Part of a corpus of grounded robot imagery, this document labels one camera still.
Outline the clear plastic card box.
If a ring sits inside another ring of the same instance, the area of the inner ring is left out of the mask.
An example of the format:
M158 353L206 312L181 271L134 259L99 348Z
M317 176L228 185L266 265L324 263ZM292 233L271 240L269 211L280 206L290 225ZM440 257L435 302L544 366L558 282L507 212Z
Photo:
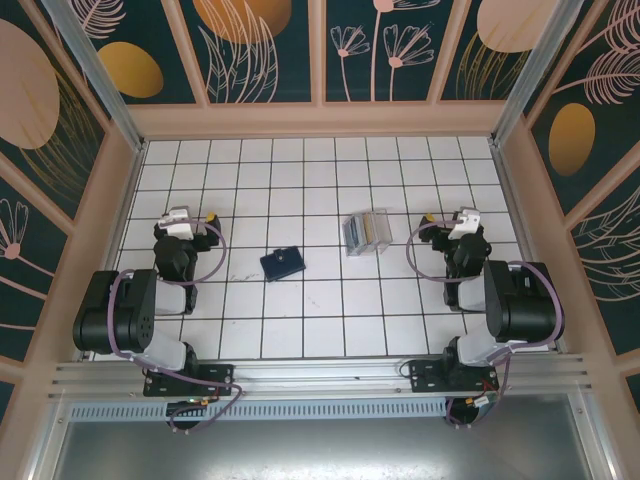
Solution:
M342 223L346 255L381 254L393 241L386 209L361 211Z

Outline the navy card holder wallet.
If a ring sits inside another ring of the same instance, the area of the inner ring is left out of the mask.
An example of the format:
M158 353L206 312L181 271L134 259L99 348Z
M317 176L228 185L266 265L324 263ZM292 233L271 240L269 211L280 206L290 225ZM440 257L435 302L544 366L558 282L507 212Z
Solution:
M267 282L274 282L291 276L306 268L297 246L275 249L260 258L260 264Z

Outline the blue credit card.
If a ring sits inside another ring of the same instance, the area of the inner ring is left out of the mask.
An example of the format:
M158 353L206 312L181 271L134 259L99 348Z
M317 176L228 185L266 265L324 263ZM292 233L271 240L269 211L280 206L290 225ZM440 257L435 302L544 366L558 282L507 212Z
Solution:
M349 216L342 225L347 256L359 256L364 247L365 233L364 220L362 214Z

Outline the grey metal sheet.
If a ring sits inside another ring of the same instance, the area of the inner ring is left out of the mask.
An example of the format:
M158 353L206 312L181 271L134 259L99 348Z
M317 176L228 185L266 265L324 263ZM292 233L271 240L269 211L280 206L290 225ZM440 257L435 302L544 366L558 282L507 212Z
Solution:
M565 395L514 396L477 426L441 418L222 421L192 436L161 422L60 412L43 480L620 480L598 426Z

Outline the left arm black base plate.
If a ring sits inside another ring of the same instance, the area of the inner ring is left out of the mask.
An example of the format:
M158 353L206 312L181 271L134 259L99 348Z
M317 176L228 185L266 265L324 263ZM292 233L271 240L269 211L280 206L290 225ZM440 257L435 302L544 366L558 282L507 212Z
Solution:
M178 374L207 382L229 383L233 380L231 364L198 364L178 371ZM143 396L155 397L210 397L230 396L230 387L211 387L176 379L159 372L147 371Z

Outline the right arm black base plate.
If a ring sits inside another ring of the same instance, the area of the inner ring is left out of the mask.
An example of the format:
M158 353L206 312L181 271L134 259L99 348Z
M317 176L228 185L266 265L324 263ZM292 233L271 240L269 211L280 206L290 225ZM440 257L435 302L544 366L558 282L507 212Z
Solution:
M493 367L448 365L442 359L412 360L408 366L413 393L476 393L499 389Z

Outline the aluminium frame rail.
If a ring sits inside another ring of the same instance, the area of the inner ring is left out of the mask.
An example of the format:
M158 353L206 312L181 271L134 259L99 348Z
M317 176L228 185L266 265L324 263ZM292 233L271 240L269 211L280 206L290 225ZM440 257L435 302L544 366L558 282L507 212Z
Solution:
M302 400L408 397L410 381L402 376L402 358L321 360L233 360L234 380L247 400ZM584 393L594 385L577 354L517 354L499 381L511 395ZM115 401L141 399L140 367L122 361L62 363L45 387L53 399Z

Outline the aluminium corner post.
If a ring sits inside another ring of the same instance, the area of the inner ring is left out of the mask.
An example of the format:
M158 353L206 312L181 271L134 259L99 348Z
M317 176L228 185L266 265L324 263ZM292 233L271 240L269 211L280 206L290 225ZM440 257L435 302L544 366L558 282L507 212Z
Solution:
M140 153L143 138L72 7L67 0L42 0L42 3L125 140L136 154Z
M575 23L584 0L558 0L540 38L529 55L491 133L489 145L497 151L517 124L526 104Z

